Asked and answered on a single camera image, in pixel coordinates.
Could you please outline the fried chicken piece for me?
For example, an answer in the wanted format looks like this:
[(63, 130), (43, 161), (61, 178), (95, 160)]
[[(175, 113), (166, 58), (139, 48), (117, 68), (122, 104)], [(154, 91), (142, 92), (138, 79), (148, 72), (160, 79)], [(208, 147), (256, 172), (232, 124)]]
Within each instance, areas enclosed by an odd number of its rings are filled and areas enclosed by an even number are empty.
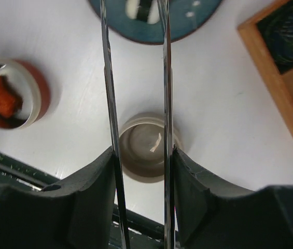
[(0, 115), (10, 118), (22, 108), (23, 100), (10, 86), (5, 76), (0, 76)]

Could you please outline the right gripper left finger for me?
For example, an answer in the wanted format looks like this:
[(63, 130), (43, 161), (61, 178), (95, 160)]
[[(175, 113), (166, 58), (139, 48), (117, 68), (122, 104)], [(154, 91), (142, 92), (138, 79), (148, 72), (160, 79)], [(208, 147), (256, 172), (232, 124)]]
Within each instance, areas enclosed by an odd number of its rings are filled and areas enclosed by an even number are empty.
[(0, 248), (108, 248), (114, 197), (111, 148), (42, 191), (0, 184)]

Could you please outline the beige lunch box bowl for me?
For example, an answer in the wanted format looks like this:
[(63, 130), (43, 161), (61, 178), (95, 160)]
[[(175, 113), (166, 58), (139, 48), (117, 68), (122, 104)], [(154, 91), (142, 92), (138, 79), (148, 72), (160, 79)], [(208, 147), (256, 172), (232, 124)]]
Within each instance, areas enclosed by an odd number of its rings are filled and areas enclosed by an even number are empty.
[(139, 113), (119, 129), (123, 172), (141, 183), (164, 180), (164, 119), (157, 113)]

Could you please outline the red steel lunch bowl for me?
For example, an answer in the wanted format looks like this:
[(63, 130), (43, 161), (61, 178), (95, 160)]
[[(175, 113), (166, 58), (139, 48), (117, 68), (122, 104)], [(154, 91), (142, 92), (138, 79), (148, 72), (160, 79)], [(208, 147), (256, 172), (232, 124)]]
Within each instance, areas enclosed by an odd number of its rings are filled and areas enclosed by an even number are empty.
[(27, 61), (0, 59), (0, 129), (30, 126), (47, 112), (51, 92), (43, 74)]

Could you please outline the metal tongs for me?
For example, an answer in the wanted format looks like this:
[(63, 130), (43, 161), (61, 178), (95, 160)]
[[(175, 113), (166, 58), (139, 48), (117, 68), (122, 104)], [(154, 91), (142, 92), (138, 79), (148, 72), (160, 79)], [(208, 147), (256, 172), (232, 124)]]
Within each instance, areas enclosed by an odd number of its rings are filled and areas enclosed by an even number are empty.
[[(163, 66), (164, 66), (164, 247), (175, 248), (175, 206), (174, 206), (174, 128), (173, 128), (173, 88), (171, 59), (171, 29), (169, 1), (158, 1), (158, 10), (162, 22)], [(119, 211), (122, 248), (130, 248), (127, 211), (124, 195), (119, 131), (116, 111), (111, 48), (108, 36), (106, 1), (100, 2), (102, 46), (104, 55), (104, 77), (107, 95), (107, 106), (111, 132), (111, 143), (114, 153), (114, 171)]]

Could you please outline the wooden compartment tray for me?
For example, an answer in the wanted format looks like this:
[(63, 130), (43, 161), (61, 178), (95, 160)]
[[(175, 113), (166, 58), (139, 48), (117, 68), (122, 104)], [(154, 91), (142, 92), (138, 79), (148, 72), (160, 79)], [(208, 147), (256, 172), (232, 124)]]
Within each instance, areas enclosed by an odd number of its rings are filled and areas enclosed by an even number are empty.
[(288, 1), (274, 1), (238, 26), (260, 76), (293, 137), (293, 68), (281, 74), (258, 30), (257, 23)]

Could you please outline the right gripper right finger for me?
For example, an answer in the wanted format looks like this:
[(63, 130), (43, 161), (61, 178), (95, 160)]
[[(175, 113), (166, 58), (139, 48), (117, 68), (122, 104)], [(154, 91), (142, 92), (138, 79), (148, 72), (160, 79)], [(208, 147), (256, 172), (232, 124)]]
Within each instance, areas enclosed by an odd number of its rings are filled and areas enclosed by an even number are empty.
[(237, 186), (173, 153), (178, 238), (183, 248), (293, 248), (293, 185)]

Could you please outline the blue ceramic food plate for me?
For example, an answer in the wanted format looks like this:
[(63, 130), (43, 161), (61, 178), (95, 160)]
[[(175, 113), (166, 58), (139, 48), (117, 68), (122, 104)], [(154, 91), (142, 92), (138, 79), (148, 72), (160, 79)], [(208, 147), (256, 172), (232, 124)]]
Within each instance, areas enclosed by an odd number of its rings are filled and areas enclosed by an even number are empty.
[[(215, 13), (221, 1), (169, 1), (171, 41), (185, 38)], [(163, 43), (163, 24), (157, 1), (106, 1), (107, 25), (136, 43)]]

